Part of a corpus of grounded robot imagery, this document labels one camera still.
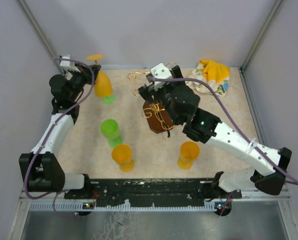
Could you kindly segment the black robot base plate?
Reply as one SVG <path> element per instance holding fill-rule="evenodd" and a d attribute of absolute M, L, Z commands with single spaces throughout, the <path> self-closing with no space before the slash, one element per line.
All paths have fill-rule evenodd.
<path fill-rule="evenodd" d="M 95 200 L 98 207 L 116 207 L 129 201 L 132 207 L 202 207 L 205 200 L 229 195 L 211 178 L 87 179 L 82 189 L 70 190 L 66 200 Z"/>

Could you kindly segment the gold wire wine glass rack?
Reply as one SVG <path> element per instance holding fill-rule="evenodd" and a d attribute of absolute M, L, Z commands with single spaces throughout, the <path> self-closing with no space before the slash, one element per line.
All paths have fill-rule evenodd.
<path fill-rule="evenodd" d="M 169 62 L 167 64 L 161 63 L 164 67 L 169 68 L 169 71 L 172 73 L 172 67 L 176 66 L 176 62 Z M 162 66 L 160 64 L 155 65 L 151 69 L 157 70 L 160 69 Z M 135 80 L 137 75 L 144 75 L 146 78 L 151 74 L 151 70 L 147 72 L 139 72 L 139 71 L 132 71 L 127 75 L 129 80 Z M 140 97 L 138 90 L 135 89 L 133 91 L 133 95 L 136 97 Z M 171 123 L 170 117 L 167 115 L 165 109 L 162 107 L 160 103 L 154 102 L 149 103 L 146 102 L 143 104 L 141 116 L 147 119 L 149 128 L 154 133 L 167 133 L 167 138 L 170 138 L 171 134 L 170 131 L 173 129 L 173 124 Z"/>

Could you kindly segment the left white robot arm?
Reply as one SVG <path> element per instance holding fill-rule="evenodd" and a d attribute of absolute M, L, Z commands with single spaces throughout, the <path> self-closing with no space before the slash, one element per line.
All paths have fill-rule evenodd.
<path fill-rule="evenodd" d="M 85 85 L 94 86 L 100 65 L 75 63 L 69 70 L 72 77 L 54 75 L 49 80 L 51 104 L 50 123 L 38 144 L 19 157 L 24 192 L 29 199 L 39 199 L 50 193 L 75 190 L 82 198 L 92 195 L 93 186 L 85 181 L 83 173 L 65 173 L 57 160 L 63 142 L 75 125 Z"/>

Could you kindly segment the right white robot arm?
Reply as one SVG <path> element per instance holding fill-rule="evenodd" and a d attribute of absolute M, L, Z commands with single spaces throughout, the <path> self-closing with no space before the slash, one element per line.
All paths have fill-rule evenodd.
<path fill-rule="evenodd" d="M 212 182 L 216 197 L 252 188 L 268 195 L 280 194 L 286 182 L 291 150 L 259 144 L 238 127 L 231 128 L 219 117 L 199 108 L 200 97 L 186 85 L 177 65 L 167 68 L 160 63 L 150 69 L 146 78 L 148 83 L 138 89 L 141 97 L 150 104 L 161 104 L 173 125 L 183 125 L 183 133 L 189 139 L 220 148 L 250 165 L 244 170 L 216 173 Z"/>

